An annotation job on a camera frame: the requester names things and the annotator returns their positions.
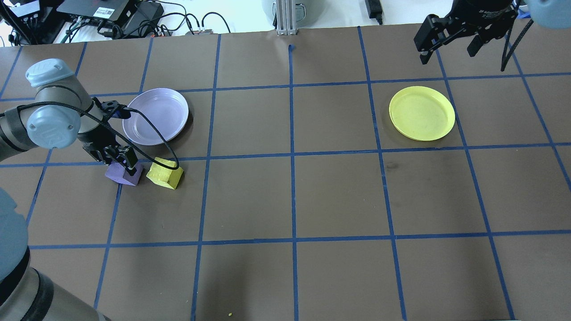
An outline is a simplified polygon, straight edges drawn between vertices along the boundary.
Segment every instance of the plastic plate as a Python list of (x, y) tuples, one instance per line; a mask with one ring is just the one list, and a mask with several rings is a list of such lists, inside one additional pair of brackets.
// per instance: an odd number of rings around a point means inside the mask
[(450, 101), (438, 91), (422, 86), (402, 89), (391, 99), (389, 115), (396, 129), (416, 141), (435, 141), (454, 127)]
[[(166, 141), (177, 136), (188, 119), (188, 103), (177, 91), (168, 88), (156, 88), (138, 95), (128, 105), (137, 109), (155, 125)], [(159, 135), (136, 113), (123, 120), (123, 131), (133, 142), (140, 145), (158, 145), (162, 143)]]

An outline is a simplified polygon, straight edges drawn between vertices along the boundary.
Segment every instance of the blue tape line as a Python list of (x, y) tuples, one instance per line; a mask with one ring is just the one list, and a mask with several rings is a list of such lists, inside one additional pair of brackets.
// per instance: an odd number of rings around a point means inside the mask
[(397, 240), (415, 240), (415, 239), (456, 239), (456, 238), (481, 238), (488, 237), (487, 232), (477, 233), (445, 233), (445, 234), (409, 234), (395, 235)]
[(411, 79), (381, 79), (370, 81), (370, 83), (396, 83), (396, 82), (421, 82), (421, 81), (443, 81), (444, 78), (436, 77), (436, 78), (411, 78)]
[(48, 167), (58, 167), (58, 166), (103, 166), (105, 165), (103, 162), (73, 162), (73, 163), (49, 163)]
[(492, 249), (492, 255), (494, 257), (494, 262), (496, 264), (496, 270), (498, 273), (498, 278), (500, 280), (500, 285), (501, 285), (502, 291), (504, 293), (505, 303), (506, 303), (506, 306), (507, 306), (507, 309), (509, 312), (510, 319), (515, 319), (516, 317), (513, 313), (512, 302), (509, 298), (508, 288), (505, 284), (504, 273), (502, 271), (501, 264), (500, 264), (500, 258), (498, 257), (498, 253), (496, 250), (496, 244), (494, 242), (494, 237), (492, 235), (492, 229), (490, 227), (490, 223), (488, 220), (488, 214), (486, 212), (486, 208), (484, 206), (484, 200), (482, 198), (482, 193), (480, 191), (480, 185), (478, 184), (478, 179), (476, 177), (476, 171), (474, 170), (474, 165), (472, 163), (472, 157), (470, 156), (470, 150), (468, 148), (468, 144), (466, 143), (466, 137), (464, 136), (464, 130), (462, 128), (462, 123), (460, 122), (460, 117), (459, 117), (458, 111), (456, 109), (456, 104), (454, 102), (452, 90), (450, 88), (450, 84), (449, 84), (448, 78), (446, 76), (446, 70), (444, 69), (442, 57), (440, 56), (440, 52), (438, 52), (438, 50), (436, 51), (436, 56), (438, 57), (438, 63), (440, 64), (440, 69), (442, 70), (442, 75), (444, 77), (444, 83), (446, 84), (446, 90), (448, 91), (448, 97), (450, 98), (450, 103), (452, 104), (452, 107), (454, 108), (454, 112), (456, 114), (456, 123), (458, 124), (458, 131), (460, 132), (462, 144), (465, 148), (464, 150), (466, 153), (466, 159), (468, 160), (468, 166), (470, 167), (470, 173), (472, 175), (472, 180), (474, 182), (474, 188), (476, 190), (476, 195), (478, 197), (478, 202), (480, 204), (480, 210), (482, 212), (482, 218), (484, 219), (484, 225), (486, 227), (486, 232), (488, 234), (488, 239), (490, 241), (490, 247)]
[[(554, 143), (555, 146), (571, 146), (571, 142)], [(417, 151), (439, 151), (439, 150), (481, 150), (481, 149), (518, 149), (530, 147), (551, 147), (550, 143), (535, 143), (535, 144), (512, 144), (512, 145), (482, 145), (482, 146), (445, 146), (445, 147), (411, 147), (399, 149), (382, 149), (381, 152), (385, 153), (408, 153)], [(345, 155), (345, 154), (374, 154), (379, 151), (373, 150), (338, 150), (338, 151), (300, 151), (295, 152), (295, 156), (318, 156), (318, 155)], [(220, 155), (211, 157), (179, 157), (179, 160), (184, 161), (204, 161), (206, 159), (243, 159), (243, 158), (272, 158), (272, 157), (290, 157), (291, 153), (273, 153), (273, 154), (246, 154), (246, 155)], [(140, 159), (141, 163), (150, 163), (148, 159)], [(0, 164), (0, 168), (20, 168), (20, 167), (43, 167), (44, 163), (29, 163), (29, 164)], [(48, 167), (53, 166), (103, 166), (103, 163), (98, 162), (50, 162)]]
[[(534, 235), (569, 235), (571, 230), (544, 230), (544, 231), (505, 231), (492, 232), (493, 236), (534, 236)], [(407, 240), (407, 239), (454, 239), (454, 238), (487, 238), (487, 232), (473, 233), (445, 233), (445, 234), (404, 234), (404, 235), (363, 235), (363, 236), (313, 236), (297, 237), (297, 243), (308, 242), (351, 242), (364, 240)], [(238, 240), (203, 240), (202, 246), (232, 245), (232, 244), (265, 244), (265, 243), (291, 243), (293, 238), (273, 239), (238, 239)], [(54, 250), (70, 248), (140, 248), (140, 247), (176, 247), (196, 246), (198, 241), (181, 242), (155, 242), (155, 243), (112, 243), (112, 244), (48, 244), (30, 245), (32, 250)]]
[(75, 68), (75, 76), (79, 74), (79, 68), (81, 67), (81, 63), (83, 62), (83, 56), (85, 55), (85, 51), (87, 49), (87, 42), (83, 43), (83, 50), (81, 51), (81, 55), (79, 56), (79, 62), (77, 63), (77, 68)]
[(339, 150), (339, 151), (299, 151), (296, 156), (316, 156), (316, 155), (346, 155), (346, 154), (374, 154), (379, 151), (376, 149), (365, 150)]
[(383, 149), (383, 153), (405, 153), (411, 151), (436, 151), (436, 150), (463, 150), (460, 146), (444, 146), (444, 147), (411, 147), (406, 149)]
[(147, 69), (148, 69), (148, 62), (151, 60), (151, 51), (152, 51), (152, 41), (153, 37), (148, 42), (148, 51), (147, 51), (147, 60), (144, 62), (144, 69), (143, 69), (143, 76), (141, 77), (141, 86), (139, 87), (139, 93), (143, 92), (144, 80), (147, 78)]
[(541, 122), (541, 126), (543, 127), (543, 130), (545, 131), (545, 135), (547, 136), (547, 140), (549, 141), (549, 144), (551, 145), (551, 148), (553, 149), (553, 153), (555, 154), (555, 158), (557, 159), (557, 163), (559, 163), (561, 173), (563, 174), (563, 177), (565, 178), (565, 182), (567, 183), (567, 188), (569, 189), (569, 191), (571, 191), (571, 179), (569, 179), (569, 174), (567, 173), (567, 170), (565, 169), (565, 165), (563, 164), (563, 161), (561, 160), (561, 156), (559, 155), (559, 151), (557, 150), (557, 147), (553, 142), (553, 137), (551, 136), (551, 133), (549, 132), (549, 129), (547, 128), (547, 125), (545, 124), (545, 120), (543, 119), (543, 116), (541, 115), (541, 111), (539, 110), (539, 107), (537, 106), (537, 103), (535, 101), (535, 98), (533, 97), (532, 91), (529, 88), (528, 81), (525, 79), (524, 72), (522, 71), (520, 63), (517, 60), (517, 57), (515, 54), (513, 55), (513, 61), (516, 63), (517, 70), (520, 72), (520, 77), (524, 82), (525, 90), (528, 92), (529, 99), (532, 101), (533, 108), (535, 109), (537, 117), (539, 118), (539, 121)]
[(395, 229), (392, 222), (392, 214), (391, 214), (391, 204), (389, 201), (389, 192), (387, 188), (387, 177), (385, 175), (385, 166), (383, 160), (383, 153), (381, 148), (381, 140), (379, 138), (379, 127), (377, 125), (377, 115), (375, 111), (375, 102), (373, 100), (373, 89), (371, 85), (371, 75), (369, 73), (369, 64), (367, 61), (367, 52), (365, 50), (365, 43), (363, 41), (363, 33), (361, 32), (361, 27), (357, 27), (357, 32), (359, 33), (359, 42), (361, 44), (361, 52), (363, 54), (363, 63), (365, 65), (365, 74), (367, 76), (367, 87), (369, 90), (369, 103), (371, 104), (371, 115), (373, 121), (373, 128), (375, 129), (375, 139), (377, 142), (377, 148), (379, 149), (379, 165), (381, 168), (381, 179), (383, 181), (383, 193), (385, 197), (385, 207), (387, 208), (387, 220), (389, 225), (389, 232), (391, 234), (391, 247), (393, 252), (393, 261), (395, 264), (395, 277), (396, 277), (396, 284), (397, 289), (399, 292), (399, 301), (400, 301), (400, 310), (403, 316), (403, 320), (407, 320), (407, 309), (404, 302), (404, 291), (403, 291), (403, 283), (401, 280), (400, 275), (400, 265), (399, 265), (399, 254), (397, 252), (396, 247), (396, 238), (395, 238)]
[(251, 90), (251, 89), (275, 89), (275, 88), (289, 88), (289, 85), (269, 85), (269, 86), (248, 86), (248, 87), (222, 87), (216, 90)]
[(363, 236), (317, 236), (297, 238), (298, 242), (347, 242), (361, 240), (391, 240), (390, 235), (363, 235)]
[(14, 72), (14, 68), (16, 68), (16, 63), (18, 63), (18, 58), (20, 58), (20, 53), (22, 52), (22, 48), (24, 48), (24, 46), (20, 46), (20, 49), (18, 49), (18, 53), (16, 54), (16, 58), (14, 58), (14, 63), (12, 63), (12, 67), (10, 68), (10, 71), (8, 72), (8, 77), (6, 77), (6, 81), (4, 81), (4, 85), (2, 86), (2, 90), (0, 90), (0, 98), (2, 98), (2, 96), (4, 95), (4, 91), (6, 90), (6, 87), (8, 86), (8, 82), (10, 81), (10, 77), (12, 77), (12, 73)]
[(115, 229), (115, 220), (117, 219), (117, 211), (119, 210), (119, 201), (121, 199), (121, 190), (123, 185), (117, 186), (117, 195), (115, 197), (115, 206), (113, 207), (113, 215), (109, 224), (109, 234), (107, 234), (107, 244), (105, 244), (105, 254), (103, 255), (103, 262), (101, 264), (101, 272), (99, 273), (99, 281), (97, 282), (97, 290), (95, 292), (95, 300), (93, 307), (97, 309), (99, 305), (99, 298), (101, 296), (101, 288), (103, 287), (103, 279), (105, 277), (105, 269), (107, 268), (107, 258), (109, 257), (109, 248), (111, 247), (111, 239), (113, 238), (113, 230)]
[(31, 250), (64, 250), (70, 248), (105, 248), (107, 244), (54, 244), (54, 245), (28, 245)]
[(295, 131), (293, 127), (293, 50), (294, 45), (288, 46), (289, 63), (289, 147), (291, 151), (291, 235), (293, 263), (293, 319), (299, 320), (299, 294), (297, 289), (297, 219), (295, 199)]
[[(549, 77), (549, 76), (565, 76), (571, 73), (545, 73), (545, 74), (524, 74), (525, 77)], [(467, 76), (467, 77), (450, 77), (449, 80), (473, 80), (473, 79), (495, 79), (495, 78), (518, 78), (520, 75), (490, 75), (490, 76)], [(411, 79), (379, 79), (371, 81), (371, 83), (398, 83), (398, 82), (423, 82), (423, 81), (443, 81), (442, 77), (435, 78), (411, 78)], [(364, 85), (366, 81), (349, 81), (349, 82), (323, 82), (323, 83), (296, 83), (294, 87), (327, 87), (327, 86), (340, 86), (340, 85)], [(250, 89), (271, 89), (271, 88), (289, 88), (289, 85), (269, 85), (269, 86), (245, 86), (245, 87), (223, 87), (216, 90), (250, 90)], [(193, 93), (197, 91), (212, 91), (212, 88), (198, 88), (198, 89), (179, 89), (179, 93)], [(94, 94), (91, 97), (105, 97), (105, 96), (127, 96), (138, 95), (140, 91), (130, 93), (105, 93)], [(32, 101), (34, 97), (24, 98), (0, 98), (0, 102), (11, 101)]]
[(494, 236), (560, 235), (560, 234), (571, 234), (571, 230), (492, 232), (492, 234)]
[(525, 77), (547, 77), (547, 76), (571, 76), (571, 73), (543, 73), (543, 74), (523, 74)]
[(43, 163), (31, 164), (0, 164), (0, 168), (20, 168), (20, 167), (42, 167)]
[(93, 97), (109, 97), (109, 96), (130, 96), (130, 95), (138, 95), (138, 94), (139, 94), (138, 91), (134, 91), (131, 93), (97, 94), (97, 95), (90, 95), (90, 96), (93, 98)]
[(239, 158), (266, 158), (266, 157), (288, 157), (290, 153), (274, 153), (274, 154), (249, 154), (249, 155), (221, 155), (212, 156), (210, 159), (239, 159)]
[(212, 88), (197, 88), (197, 89), (183, 89), (177, 90), (179, 93), (195, 93), (197, 91), (212, 91)]
[(476, 79), (498, 79), (498, 78), (519, 78), (519, 75), (491, 75), (491, 76), (460, 76), (448, 77), (448, 80), (476, 80)]
[(297, 83), (291, 84), (293, 87), (326, 87), (326, 86), (344, 86), (344, 85), (364, 85), (366, 81), (344, 81), (344, 82), (318, 82), (318, 83)]
[(200, 258), (202, 256), (202, 239), (204, 236), (204, 217), (206, 214), (206, 194), (208, 191), (208, 176), (210, 174), (210, 155), (212, 154), (212, 132), (214, 129), (214, 109), (216, 106), (216, 85), (218, 84), (218, 66), (220, 62), (220, 43), (222, 36), (218, 35), (216, 44), (216, 61), (214, 64), (214, 81), (212, 84), (212, 105), (210, 107), (210, 129), (208, 130), (208, 150), (206, 153), (206, 168), (204, 169), (204, 186), (202, 188), (202, 208), (200, 210), (200, 227), (198, 232), (198, 246), (196, 247), (196, 264), (194, 269), (194, 285), (192, 287), (191, 321), (196, 320), (196, 301), (198, 299), (198, 279), (200, 276)]
[(36, 191), (34, 192), (34, 197), (32, 198), (32, 203), (30, 204), (30, 210), (28, 211), (28, 215), (26, 217), (26, 225), (28, 225), (28, 226), (30, 225), (30, 221), (32, 220), (32, 214), (34, 213), (35, 204), (36, 204), (36, 201), (38, 200), (39, 190), (40, 190), (40, 188), (42, 188), (43, 177), (46, 175), (47, 164), (50, 162), (50, 157), (51, 157), (52, 151), (53, 150), (49, 150), (47, 152), (46, 161), (42, 165), (43, 166), (42, 173), (39, 176), (38, 185), (36, 187)]
[(147, 242), (147, 243), (116, 243), (110, 244), (111, 248), (133, 248), (133, 247), (172, 247), (172, 246), (196, 246), (198, 241), (181, 242)]
[(232, 245), (232, 244), (264, 244), (264, 243), (291, 243), (292, 238), (277, 239), (243, 239), (243, 240), (203, 240), (202, 245)]

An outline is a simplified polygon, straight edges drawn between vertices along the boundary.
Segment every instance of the yellow plate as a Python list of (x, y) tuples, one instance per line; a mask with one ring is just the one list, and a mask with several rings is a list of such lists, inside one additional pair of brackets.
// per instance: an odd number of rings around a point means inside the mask
[(389, 115), (396, 129), (416, 141), (435, 141), (454, 127), (452, 104), (438, 91), (422, 86), (402, 89), (391, 99)]

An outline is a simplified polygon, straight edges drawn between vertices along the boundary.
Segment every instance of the light blue joint cap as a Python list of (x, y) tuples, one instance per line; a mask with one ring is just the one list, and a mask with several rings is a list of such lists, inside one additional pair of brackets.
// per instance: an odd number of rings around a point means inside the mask
[(28, 247), (26, 220), (15, 208), (14, 200), (0, 188), (0, 282), (20, 263)]
[(26, 79), (32, 87), (38, 87), (60, 81), (74, 74), (63, 60), (50, 58), (37, 62), (28, 68)]
[(81, 127), (79, 114), (62, 106), (46, 105), (36, 109), (28, 118), (28, 137), (46, 149), (62, 149), (71, 145)]
[(551, 29), (571, 27), (570, 0), (527, 0), (532, 19)]

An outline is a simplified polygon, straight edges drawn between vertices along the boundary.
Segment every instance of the sticker label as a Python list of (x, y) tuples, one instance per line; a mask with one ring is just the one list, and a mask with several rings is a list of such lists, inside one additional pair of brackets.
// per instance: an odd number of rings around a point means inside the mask
[(109, 19), (111, 15), (115, 12), (115, 9), (109, 9), (104, 7), (99, 7), (97, 11), (93, 14), (93, 17)]

